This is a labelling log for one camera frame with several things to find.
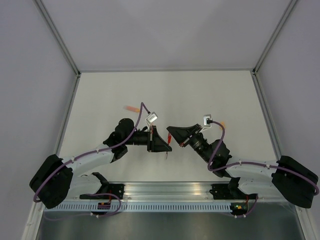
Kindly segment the orange marker cap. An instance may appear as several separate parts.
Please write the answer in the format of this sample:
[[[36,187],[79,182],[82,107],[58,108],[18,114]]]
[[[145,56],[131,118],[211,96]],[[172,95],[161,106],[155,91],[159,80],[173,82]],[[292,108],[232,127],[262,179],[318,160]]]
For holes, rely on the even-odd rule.
[[[226,125],[223,121],[220,122],[220,127],[219,127],[221,130],[222,129],[226,129]]]

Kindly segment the orange marker pen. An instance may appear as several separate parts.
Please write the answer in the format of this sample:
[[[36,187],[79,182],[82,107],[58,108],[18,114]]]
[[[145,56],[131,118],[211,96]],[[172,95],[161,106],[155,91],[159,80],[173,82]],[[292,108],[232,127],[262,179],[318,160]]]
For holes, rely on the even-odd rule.
[[[127,110],[127,111],[130,111],[130,112],[134,112],[134,113],[139,113],[140,112],[140,108],[129,106],[129,105],[125,105],[124,109]]]

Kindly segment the red grip clear pen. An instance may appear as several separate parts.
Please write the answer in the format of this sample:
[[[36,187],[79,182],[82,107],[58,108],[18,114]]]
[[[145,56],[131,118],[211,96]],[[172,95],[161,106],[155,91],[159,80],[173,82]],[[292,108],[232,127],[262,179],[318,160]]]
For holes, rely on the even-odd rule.
[[[169,155],[169,152],[170,152],[170,149],[171,149],[170,144],[171,144],[171,143],[168,143],[168,138],[167,138],[167,151],[166,151],[166,153],[165,153],[165,159],[168,158],[168,155]]]

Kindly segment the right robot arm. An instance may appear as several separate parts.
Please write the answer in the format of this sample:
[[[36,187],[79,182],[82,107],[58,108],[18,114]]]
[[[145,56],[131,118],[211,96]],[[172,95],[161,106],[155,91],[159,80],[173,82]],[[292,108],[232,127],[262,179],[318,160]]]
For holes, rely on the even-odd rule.
[[[290,156],[279,160],[256,162],[234,157],[224,139],[208,143],[203,132],[215,124],[222,133],[225,127],[207,118],[204,126],[169,126],[168,132],[180,147],[190,146],[207,164],[208,171],[220,178],[229,178],[228,194],[235,199],[244,195],[259,197],[284,197],[289,203],[309,209],[319,195],[319,177]]]

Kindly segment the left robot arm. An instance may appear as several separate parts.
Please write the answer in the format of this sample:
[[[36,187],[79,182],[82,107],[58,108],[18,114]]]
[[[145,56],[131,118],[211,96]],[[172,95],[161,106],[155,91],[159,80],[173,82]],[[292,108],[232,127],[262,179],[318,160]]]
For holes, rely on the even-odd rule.
[[[155,125],[136,129],[132,119],[123,118],[96,149],[78,156],[48,156],[30,180],[33,201],[53,209],[73,197],[104,199],[108,194],[114,197],[109,182],[93,170],[120,160],[128,152],[128,145],[145,146],[149,153],[172,151]]]

